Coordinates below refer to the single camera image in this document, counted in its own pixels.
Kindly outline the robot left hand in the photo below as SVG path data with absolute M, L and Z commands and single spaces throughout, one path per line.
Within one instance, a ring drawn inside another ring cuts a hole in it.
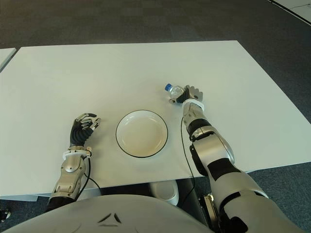
M 78 116 L 70 131 L 69 147 L 83 147 L 100 123 L 101 118 L 93 113 L 84 113 Z

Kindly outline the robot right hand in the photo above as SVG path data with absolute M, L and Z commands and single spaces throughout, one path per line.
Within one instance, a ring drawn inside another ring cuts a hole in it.
M 194 86 L 171 86 L 167 91 L 170 94 L 170 103 L 183 104 L 187 100 L 197 100 L 199 102 L 203 100 L 203 92 Z

